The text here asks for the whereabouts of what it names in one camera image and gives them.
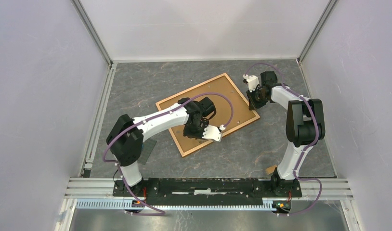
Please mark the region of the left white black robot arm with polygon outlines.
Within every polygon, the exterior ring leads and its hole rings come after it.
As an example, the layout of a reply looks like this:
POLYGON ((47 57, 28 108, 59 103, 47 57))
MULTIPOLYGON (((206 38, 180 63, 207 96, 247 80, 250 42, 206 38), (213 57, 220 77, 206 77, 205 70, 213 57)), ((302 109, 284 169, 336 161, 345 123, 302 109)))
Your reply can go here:
POLYGON ((118 118, 106 138, 103 161, 115 163, 122 175, 126 192, 131 196, 138 196, 143 191, 143 177, 138 163, 143 143, 176 126, 184 126, 185 137, 220 141, 225 127, 209 123, 215 112, 213 101, 205 97, 200 101, 182 98, 172 106, 147 116, 131 118, 124 114, 118 118))

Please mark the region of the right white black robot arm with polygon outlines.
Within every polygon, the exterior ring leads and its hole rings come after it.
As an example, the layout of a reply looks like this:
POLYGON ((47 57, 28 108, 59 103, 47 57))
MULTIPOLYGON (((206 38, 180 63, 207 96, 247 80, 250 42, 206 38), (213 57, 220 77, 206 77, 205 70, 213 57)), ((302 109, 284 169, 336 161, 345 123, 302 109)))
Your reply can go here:
POLYGON ((288 145, 281 163, 276 167, 270 183, 275 196, 283 196, 289 188, 298 185, 299 169, 308 152, 322 140, 326 133, 323 103, 294 92, 279 83, 274 71, 255 75, 243 75, 248 85, 249 109, 256 110, 267 103, 277 103, 287 111, 286 137, 288 145))

